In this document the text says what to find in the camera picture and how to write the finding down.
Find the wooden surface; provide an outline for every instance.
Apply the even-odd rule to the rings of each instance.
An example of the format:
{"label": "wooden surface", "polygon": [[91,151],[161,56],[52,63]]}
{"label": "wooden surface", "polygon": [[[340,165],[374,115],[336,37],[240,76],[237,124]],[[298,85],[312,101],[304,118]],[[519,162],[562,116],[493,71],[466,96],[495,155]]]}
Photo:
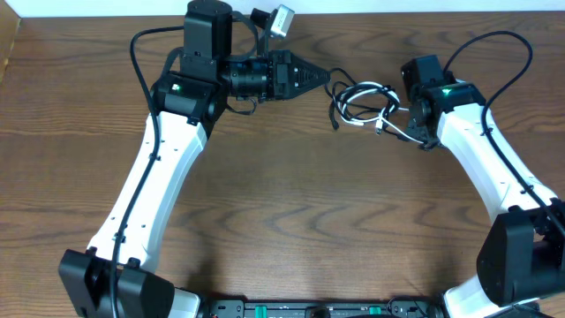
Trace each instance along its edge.
{"label": "wooden surface", "polygon": [[[110,212],[147,115],[128,55],[137,31],[181,17],[25,19],[0,87],[0,316],[73,316],[57,275]],[[565,19],[562,12],[297,16],[275,48],[358,80],[396,87],[400,66],[498,29],[535,57],[493,106],[499,127],[546,185],[565,195]],[[234,30],[234,53],[252,37]],[[152,83],[180,33],[139,42]],[[453,65],[485,96],[525,60],[506,37]],[[396,117],[404,125],[406,117]],[[225,113],[192,166],[169,220],[158,275],[198,291],[250,299],[378,299],[430,295],[471,277],[489,230],[470,180],[445,150],[343,125],[322,89]],[[558,296],[547,314],[565,317]]]}
{"label": "wooden surface", "polygon": [[19,16],[4,1],[0,0],[0,83],[8,65],[11,48],[18,32]]}

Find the cable bundle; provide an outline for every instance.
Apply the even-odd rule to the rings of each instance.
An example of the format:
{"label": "cable bundle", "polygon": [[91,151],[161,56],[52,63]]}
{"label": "cable bundle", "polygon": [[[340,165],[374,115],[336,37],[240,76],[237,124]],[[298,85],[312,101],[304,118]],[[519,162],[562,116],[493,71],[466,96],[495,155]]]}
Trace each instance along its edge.
{"label": "cable bundle", "polygon": [[[335,120],[335,112],[337,111],[342,117],[343,122],[347,124],[362,126],[375,122],[375,132],[377,134],[385,132],[396,136],[399,140],[422,143],[422,141],[413,139],[411,136],[407,135],[388,121],[391,114],[399,110],[408,111],[408,109],[400,107],[398,95],[391,86],[382,85],[372,81],[357,83],[346,71],[339,67],[336,67],[329,72],[341,72],[351,82],[351,85],[349,85],[343,81],[336,81],[332,85],[331,92],[329,91],[328,84],[324,86],[326,94],[332,98],[332,101],[329,104],[329,120],[331,121],[334,129],[337,130],[339,128],[339,124]],[[336,93],[338,86],[343,86],[344,89],[339,93]],[[383,95],[387,98],[387,104],[382,108],[377,108],[353,103],[353,101],[363,95]],[[351,107],[361,109],[361,111],[354,114],[350,111]],[[374,114],[374,116],[367,117],[367,114]],[[389,127],[396,130],[396,132],[388,130]]]}

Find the black plastic cover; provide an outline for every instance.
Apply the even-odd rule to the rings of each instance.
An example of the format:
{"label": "black plastic cover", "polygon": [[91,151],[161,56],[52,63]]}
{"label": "black plastic cover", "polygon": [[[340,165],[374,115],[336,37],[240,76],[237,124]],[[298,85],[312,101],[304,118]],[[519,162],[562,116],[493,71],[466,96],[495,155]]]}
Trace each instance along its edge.
{"label": "black plastic cover", "polygon": [[[563,218],[563,203],[549,207]],[[565,292],[563,237],[555,230],[534,242],[534,222],[543,209],[513,207],[496,217],[477,258],[477,274],[486,296],[498,306]]]}
{"label": "black plastic cover", "polygon": [[329,72],[295,56],[287,49],[268,52],[268,99],[287,100],[330,81]]}
{"label": "black plastic cover", "polygon": [[[113,317],[109,301],[111,262],[72,250],[64,253],[59,276],[79,317]],[[169,316],[175,287],[169,281],[142,269],[118,271],[117,296],[121,317]]]}

